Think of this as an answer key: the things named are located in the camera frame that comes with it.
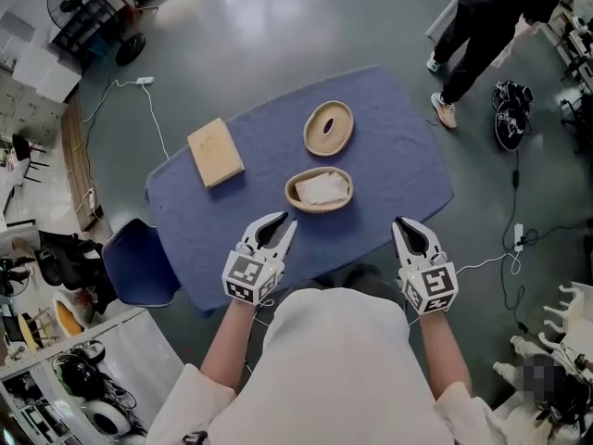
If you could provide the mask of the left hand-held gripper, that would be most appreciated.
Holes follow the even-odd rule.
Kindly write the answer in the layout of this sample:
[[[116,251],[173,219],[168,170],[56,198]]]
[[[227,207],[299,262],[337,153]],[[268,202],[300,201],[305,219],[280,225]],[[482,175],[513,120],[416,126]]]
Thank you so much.
[[[284,258],[297,231],[297,220],[287,220],[286,211],[265,215],[252,222],[237,244],[251,253],[232,250],[221,280],[224,293],[251,305],[259,305],[281,282]],[[255,251],[265,247],[265,253]]]

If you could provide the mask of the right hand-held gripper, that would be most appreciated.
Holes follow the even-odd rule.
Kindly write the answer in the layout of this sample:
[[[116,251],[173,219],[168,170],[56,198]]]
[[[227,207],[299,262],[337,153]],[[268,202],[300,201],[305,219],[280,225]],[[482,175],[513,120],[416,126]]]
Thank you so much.
[[[435,233],[421,222],[398,217],[392,234],[400,260],[399,286],[419,314],[447,310],[459,293],[454,264]]]

